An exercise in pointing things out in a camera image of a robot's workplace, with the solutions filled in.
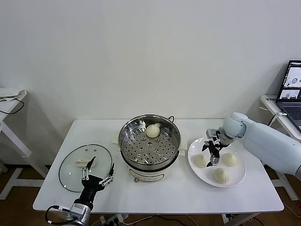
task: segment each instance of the glass lid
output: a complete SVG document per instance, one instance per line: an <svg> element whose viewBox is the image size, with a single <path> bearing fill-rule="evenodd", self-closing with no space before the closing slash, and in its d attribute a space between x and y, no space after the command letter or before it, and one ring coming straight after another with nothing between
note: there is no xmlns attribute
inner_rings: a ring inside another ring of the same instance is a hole
<svg viewBox="0 0 301 226"><path fill-rule="evenodd" d="M58 177L64 188L72 192L82 192L81 184L83 167L94 156L96 158L89 170L89 175L105 179L112 166L110 152L101 145L84 145L72 151L61 164Z"/></svg>

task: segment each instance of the laptop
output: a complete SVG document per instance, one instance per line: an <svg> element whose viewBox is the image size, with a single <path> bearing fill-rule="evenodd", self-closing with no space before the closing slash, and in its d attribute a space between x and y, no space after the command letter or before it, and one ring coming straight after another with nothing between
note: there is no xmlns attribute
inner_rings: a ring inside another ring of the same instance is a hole
<svg viewBox="0 0 301 226"><path fill-rule="evenodd" d="M289 61L276 104L301 132L301 60Z"/></svg>

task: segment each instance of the laptop screen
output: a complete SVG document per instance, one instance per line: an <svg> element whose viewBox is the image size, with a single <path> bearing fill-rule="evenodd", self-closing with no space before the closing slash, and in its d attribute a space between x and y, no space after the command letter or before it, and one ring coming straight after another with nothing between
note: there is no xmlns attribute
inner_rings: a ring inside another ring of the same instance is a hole
<svg viewBox="0 0 301 226"><path fill-rule="evenodd" d="M277 101L301 101L300 60L291 60L289 62Z"/></svg>

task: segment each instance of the power strip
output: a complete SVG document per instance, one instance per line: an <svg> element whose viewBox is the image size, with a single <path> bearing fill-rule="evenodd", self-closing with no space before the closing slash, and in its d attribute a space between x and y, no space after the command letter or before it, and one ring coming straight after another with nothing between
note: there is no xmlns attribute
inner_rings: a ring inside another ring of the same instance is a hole
<svg viewBox="0 0 301 226"><path fill-rule="evenodd" d="M118 220L118 224L120 225L121 221L124 221L126 218L128 218L128 214L115 214L111 218L107 219L104 223L102 223L102 225L109 225L110 222L113 222L113 224L111 223L110 226L117 226L117 224L114 222L115 218Z"/></svg>

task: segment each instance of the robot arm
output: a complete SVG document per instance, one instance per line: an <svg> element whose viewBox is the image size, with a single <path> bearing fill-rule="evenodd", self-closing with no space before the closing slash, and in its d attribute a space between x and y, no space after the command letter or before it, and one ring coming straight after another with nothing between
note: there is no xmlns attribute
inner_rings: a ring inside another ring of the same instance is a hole
<svg viewBox="0 0 301 226"><path fill-rule="evenodd" d="M93 157L91 161L88 162L86 167L82 168L82 179L81 183L84 186L80 197L76 199L71 207L71 209L53 205L48 208L45 213L45 219L48 223L52 225L76 225L76 226L86 226L89 222L90 212L93 209L93 201L97 192L104 190L104 188L113 181L114 173L114 163L110 169L108 176L105 179L96 177L94 175L89 175L90 168L96 157ZM69 213L67 221L64 222L52 222L48 219L48 212L50 209L57 209Z"/></svg>
<svg viewBox="0 0 301 226"><path fill-rule="evenodd" d="M203 150L209 148L207 166L216 165L219 151L235 140L265 164L281 173L292 174L301 180L301 144L279 131L250 120L246 115L233 113L223 127L208 129Z"/></svg>

